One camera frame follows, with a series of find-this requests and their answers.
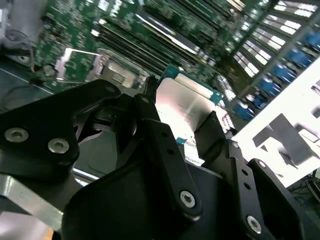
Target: green circuit board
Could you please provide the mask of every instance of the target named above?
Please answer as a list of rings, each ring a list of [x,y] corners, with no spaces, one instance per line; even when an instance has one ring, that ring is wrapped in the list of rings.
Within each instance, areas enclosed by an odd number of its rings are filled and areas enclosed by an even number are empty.
[[[104,49],[149,75],[159,77],[173,65],[211,85],[219,72],[216,62],[229,54],[226,46],[235,46],[235,31],[252,9],[263,11],[258,2],[244,1],[243,11],[234,15],[226,0],[49,0],[35,75],[55,92],[78,86],[88,81],[97,49]],[[78,51],[64,62],[62,77],[42,71],[47,65],[60,71],[57,64],[68,48]]]

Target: black plastic bracket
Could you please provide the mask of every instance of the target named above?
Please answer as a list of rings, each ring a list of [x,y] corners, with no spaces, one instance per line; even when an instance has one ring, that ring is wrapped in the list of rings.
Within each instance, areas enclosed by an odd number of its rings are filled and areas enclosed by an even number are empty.
[[[199,220],[202,201],[171,128],[160,121],[156,106],[148,96],[137,94],[134,102],[137,133],[144,138],[150,160],[160,169],[171,207],[190,221]],[[194,206],[184,204],[181,199],[184,191],[192,195]]]
[[[259,198],[263,199],[263,215],[268,219],[269,229],[272,230],[273,227],[278,230],[277,238],[319,239],[320,230],[268,165],[259,159],[252,159],[248,166],[252,169],[254,180],[259,186]]]
[[[199,158],[205,160],[205,164],[210,164],[220,155],[226,137],[215,111],[194,132],[194,138]]]
[[[145,89],[143,94],[147,95],[149,99],[152,99],[153,103],[156,103],[157,98],[157,79],[155,76],[149,76],[145,80]]]
[[[238,144],[225,140],[220,155],[206,164],[206,168],[220,174],[230,186],[241,232],[251,239],[275,239],[264,224],[254,175],[245,164]],[[255,230],[251,217],[259,223]]]
[[[1,114],[0,172],[47,182],[64,180],[79,156],[75,119],[120,95],[113,84],[96,80]],[[24,129],[27,139],[9,141],[5,132],[11,128]],[[67,141],[67,152],[51,152],[52,139]]]

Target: black mechanical arm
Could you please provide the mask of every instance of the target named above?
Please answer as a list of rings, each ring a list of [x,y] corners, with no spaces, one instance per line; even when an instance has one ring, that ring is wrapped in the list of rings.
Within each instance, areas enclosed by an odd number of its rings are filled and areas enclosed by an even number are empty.
[[[268,166],[244,161],[214,112],[194,133],[205,163],[185,162],[156,90],[153,77],[134,97],[96,80],[1,114],[0,210],[34,215],[63,240],[320,238]],[[103,131],[116,133],[116,170],[80,188],[79,144]]]

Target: electronic component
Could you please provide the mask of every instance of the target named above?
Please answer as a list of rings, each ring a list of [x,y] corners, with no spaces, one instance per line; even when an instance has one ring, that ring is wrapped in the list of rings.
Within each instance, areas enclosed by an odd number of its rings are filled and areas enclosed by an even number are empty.
[[[223,94],[216,91],[209,85],[191,77],[185,71],[180,70],[172,65],[168,66],[159,81],[162,82],[164,79],[174,79],[181,85],[210,100],[215,105],[217,105],[224,97]]]
[[[257,2],[245,1],[242,11]],[[148,76],[159,78],[173,65],[211,85],[218,59],[236,47],[234,33],[247,17],[230,9],[226,0],[49,0],[35,63],[55,66],[57,78],[43,71],[36,75],[55,92],[92,81],[101,73],[97,50],[105,49]]]
[[[66,48],[63,56],[55,63],[54,69],[50,65],[43,66],[46,77],[53,77],[53,82],[59,84],[82,84],[96,79],[112,82],[117,87],[138,89],[142,88],[149,74],[140,66],[121,57],[117,53],[99,48],[98,53]],[[81,58],[80,64],[74,59]],[[58,84],[47,85],[51,89],[59,89]]]

